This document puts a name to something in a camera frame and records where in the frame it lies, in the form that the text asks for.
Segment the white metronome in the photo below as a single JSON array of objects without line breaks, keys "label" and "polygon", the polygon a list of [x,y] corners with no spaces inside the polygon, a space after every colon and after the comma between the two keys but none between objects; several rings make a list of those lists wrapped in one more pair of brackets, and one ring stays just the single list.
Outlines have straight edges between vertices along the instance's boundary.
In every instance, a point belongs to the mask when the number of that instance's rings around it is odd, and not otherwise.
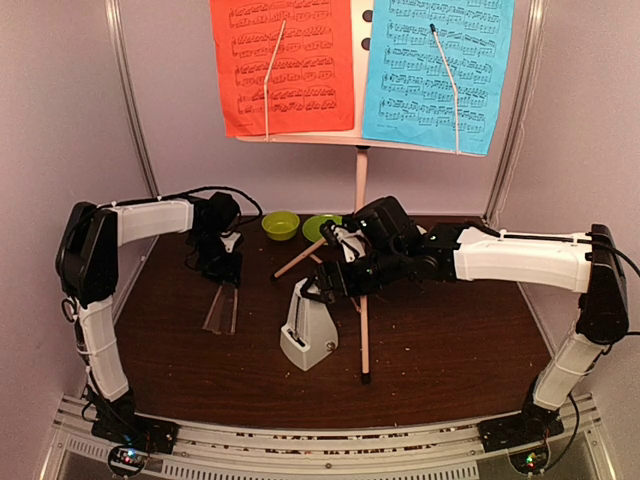
[{"label": "white metronome", "polygon": [[339,346],[336,325],[311,278],[294,286],[279,345],[287,359],[302,371],[316,366]]}]

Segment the clear metronome front cover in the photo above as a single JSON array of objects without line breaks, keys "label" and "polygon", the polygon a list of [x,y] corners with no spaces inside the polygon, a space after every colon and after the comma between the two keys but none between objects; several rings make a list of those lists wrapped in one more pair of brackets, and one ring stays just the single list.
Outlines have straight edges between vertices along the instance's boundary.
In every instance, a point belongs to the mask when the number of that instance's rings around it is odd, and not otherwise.
[{"label": "clear metronome front cover", "polygon": [[234,335],[237,328],[239,294],[233,284],[219,286],[202,329],[216,335]]}]

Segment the pink music stand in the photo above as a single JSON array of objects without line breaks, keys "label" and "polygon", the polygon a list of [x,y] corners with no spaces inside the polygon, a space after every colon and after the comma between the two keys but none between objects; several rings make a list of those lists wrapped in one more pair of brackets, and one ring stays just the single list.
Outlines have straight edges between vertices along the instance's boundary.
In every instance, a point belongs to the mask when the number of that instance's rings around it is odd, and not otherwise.
[{"label": "pink music stand", "polygon": [[[276,63],[276,58],[278,54],[278,50],[280,48],[282,39],[284,38],[285,29],[287,26],[287,21],[291,23],[293,17],[286,16],[282,14],[281,17],[276,17],[277,19],[281,19],[281,26],[278,30],[278,34],[276,36],[276,40],[273,42],[273,51],[270,54],[270,59],[267,63],[267,68],[264,71],[264,75],[262,75],[262,84],[261,84],[261,94],[262,94],[262,102],[263,102],[263,115],[264,115],[264,126],[265,133],[262,136],[241,136],[236,137],[238,140],[245,142],[254,142],[254,143],[296,143],[296,144],[324,144],[324,145],[344,145],[355,148],[356,152],[356,180],[355,180],[355,210],[360,210],[364,207],[366,201],[366,185],[367,185],[367,169],[368,169],[368,153],[371,146],[378,146],[384,148],[392,148],[392,149],[405,149],[405,150],[416,150],[416,151],[426,151],[431,153],[451,153],[455,155],[460,155],[461,151],[459,150],[459,140],[456,140],[456,150],[438,150],[427,147],[420,147],[417,145],[410,145],[408,143],[392,143],[392,142],[382,142],[382,141],[373,141],[373,144],[365,144],[366,139],[361,138],[362,133],[362,117],[364,114],[364,105],[365,105],[365,90],[367,83],[367,71],[368,71],[368,60],[369,60],[369,51],[363,47],[362,42],[357,43],[358,40],[364,41],[365,46],[369,45],[370,36],[372,32],[373,26],[373,10],[374,10],[374,1],[350,1],[350,13],[353,14],[361,14],[360,17],[351,17],[351,39],[352,39],[352,67],[353,67],[353,91],[354,91],[354,128],[348,131],[320,131],[320,132],[301,132],[301,133],[288,133],[288,134],[279,134],[272,135],[270,132],[270,123],[269,123],[269,114],[270,114],[270,100],[269,100],[269,82],[272,75],[272,70]],[[275,271],[270,280],[275,281],[281,278],[285,273],[293,269],[296,265],[301,263],[305,258],[312,258],[319,266],[328,266],[328,262],[322,263],[322,261],[315,256],[314,252],[318,250],[323,245],[328,245],[326,239],[321,235],[320,240],[315,243],[312,243],[310,247],[307,247],[295,258],[290,260],[284,266],[282,266],[279,270]],[[366,296],[355,297],[359,298],[356,302],[354,298],[349,297],[356,308],[356,311],[360,316],[360,338],[361,338],[361,382],[363,385],[368,385],[371,383],[371,373],[370,373],[370,359],[369,359],[369,320],[368,320],[368,300]],[[323,360],[328,356],[330,350],[329,347],[337,347],[337,330],[333,323],[329,325],[330,318],[324,319],[320,315],[321,310],[320,307],[314,307],[316,310],[313,310],[312,313],[305,314],[302,317],[303,325],[306,326],[309,322],[312,321],[312,327],[315,328],[313,330],[314,333],[319,332],[318,334],[329,334],[333,335],[333,337],[327,337],[326,335],[322,337],[322,339],[331,339],[335,340],[335,345],[331,342],[326,343],[326,354],[320,354],[320,350],[317,348],[314,350],[312,347],[314,344],[310,344],[302,347],[294,340],[289,333],[286,333],[285,330],[282,330],[281,333],[281,342],[280,346],[287,356],[289,360],[297,365],[300,369],[304,371],[308,371],[311,367],[315,366],[319,361]]]}]

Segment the red sheet music page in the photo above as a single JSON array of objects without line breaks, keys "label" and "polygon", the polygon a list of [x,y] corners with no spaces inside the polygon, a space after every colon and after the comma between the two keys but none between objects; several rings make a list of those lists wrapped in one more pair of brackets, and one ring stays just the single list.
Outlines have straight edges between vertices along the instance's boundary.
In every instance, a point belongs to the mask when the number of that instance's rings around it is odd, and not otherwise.
[{"label": "red sheet music page", "polygon": [[227,136],[354,128],[350,2],[213,1],[210,12]]}]

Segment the blue felt sheet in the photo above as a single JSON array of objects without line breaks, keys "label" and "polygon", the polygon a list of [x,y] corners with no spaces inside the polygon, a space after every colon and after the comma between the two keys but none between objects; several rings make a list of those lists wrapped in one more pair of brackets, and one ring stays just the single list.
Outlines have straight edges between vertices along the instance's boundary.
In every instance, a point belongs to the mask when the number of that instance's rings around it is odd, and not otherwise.
[{"label": "blue felt sheet", "polygon": [[510,53],[512,1],[377,1],[362,136],[485,156]]}]

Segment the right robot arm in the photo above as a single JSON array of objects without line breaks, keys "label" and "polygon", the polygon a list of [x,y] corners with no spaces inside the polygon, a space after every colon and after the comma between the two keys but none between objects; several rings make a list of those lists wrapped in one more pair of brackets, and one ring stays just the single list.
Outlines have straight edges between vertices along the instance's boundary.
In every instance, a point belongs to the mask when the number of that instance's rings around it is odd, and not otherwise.
[{"label": "right robot arm", "polygon": [[578,305],[562,343],[532,381],[513,419],[519,440],[535,440],[597,360],[629,333],[627,287],[607,227],[587,233],[495,231],[470,223],[410,224],[390,234],[370,227],[370,248],[352,261],[320,264],[313,275],[320,301],[373,295],[399,280],[514,282],[526,292],[573,295]]}]

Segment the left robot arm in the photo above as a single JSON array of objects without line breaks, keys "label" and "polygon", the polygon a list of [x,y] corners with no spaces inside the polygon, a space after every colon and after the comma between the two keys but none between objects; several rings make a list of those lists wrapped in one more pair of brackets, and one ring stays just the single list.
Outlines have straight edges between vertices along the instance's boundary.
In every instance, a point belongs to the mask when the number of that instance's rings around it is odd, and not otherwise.
[{"label": "left robot arm", "polygon": [[74,326],[98,420],[121,443],[137,442],[144,424],[135,415],[114,330],[120,248],[185,233],[196,256],[194,270],[219,285],[237,286],[242,265],[237,245],[242,235],[232,225],[239,215],[238,203],[223,192],[208,199],[184,194],[107,205],[79,202],[73,207],[55,261],[66,296],[63,309]]}]

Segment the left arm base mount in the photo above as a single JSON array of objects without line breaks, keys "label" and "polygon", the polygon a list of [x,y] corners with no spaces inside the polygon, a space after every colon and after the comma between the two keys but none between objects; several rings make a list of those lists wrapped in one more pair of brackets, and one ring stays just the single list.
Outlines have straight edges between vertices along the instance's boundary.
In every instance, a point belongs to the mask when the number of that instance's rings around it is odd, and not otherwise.
[{"label": "left arm base mount", "polygon": [[135,416],[133,428],[96,420],[91,427],[94,437],[113,446],[107,453],[107,466],[113,474],[130,478],[140,474],[153,454],[171,454],[179,431],[175,422]]}]

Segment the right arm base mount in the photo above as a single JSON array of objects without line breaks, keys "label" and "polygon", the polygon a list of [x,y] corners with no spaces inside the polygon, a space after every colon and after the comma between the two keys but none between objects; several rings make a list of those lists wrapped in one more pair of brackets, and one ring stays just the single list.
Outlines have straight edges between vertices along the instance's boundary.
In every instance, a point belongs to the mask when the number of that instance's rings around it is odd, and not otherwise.
[{"label": "right arm base mount", "polygon": [[527,476],[541,474],[551,464],[549,440],[564,432],[561,420],[533,426],[520,414],[484,420],[477,428],[485,453],[506,452],[514,470]]}]

